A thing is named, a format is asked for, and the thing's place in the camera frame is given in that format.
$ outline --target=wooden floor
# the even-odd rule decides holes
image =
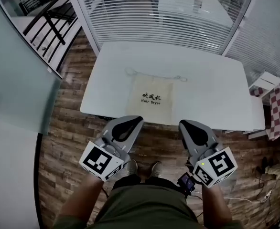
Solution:
[[[86,174],[78,161],[88,141],[94,140],[106,124],[105,120],[79,111],[95,61],[96,57],[81,31],[63,62],[61,75],[64,79],[56,99],[48,136],[44,136],[42,141],[39,196],[46,228],[51,227],[62,204]],[[261,191],[256,178],[256,166],[260,165],[264,156],[278,157],[280,145],[268,142],[265,138],[250,141],[238,132],[216,134],[224,145],[230,146],[238,163],[235,174],[221,183],[225,197],[256,200]],[[184,163],[187,152],[179,139],[177,127],[145,124],[131,152],[141,170],[148,169],[157,160],[162,161],[165,165],[162,177],[172,182],[176,182],[186,171]],[[105,183],[106,191],[110,193],[114,182],[125,174],[126,170],[122,170]],[[275,177],[264,175],[262,179]],[[226,199],[234,219],[241,220],[246,229],[268,228],[280,218],[280,180],[264,184],[257,199],[263,200],[273,188],[270,202],[259,204]],[[105,200],[106,196],[101,193],[89,223],[92,223]],[[202,201],[199,198],[189,197],[187,202],[196,215],[202,212]],[[200,223],[203,222],[202,215],[198,219]]]

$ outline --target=white wall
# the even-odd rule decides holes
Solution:
[[[0,229],[39,228],[33,190],[37,133],[0,121]]]

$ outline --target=shoe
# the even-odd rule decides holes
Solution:
[[[151,169],[150,177],[160,177],[163,170],[163,164],[158,161]]]
[[[130,176],[134,174],[138,175],[138,164],[134,159],[132,159],[127,164],[127,175]]]

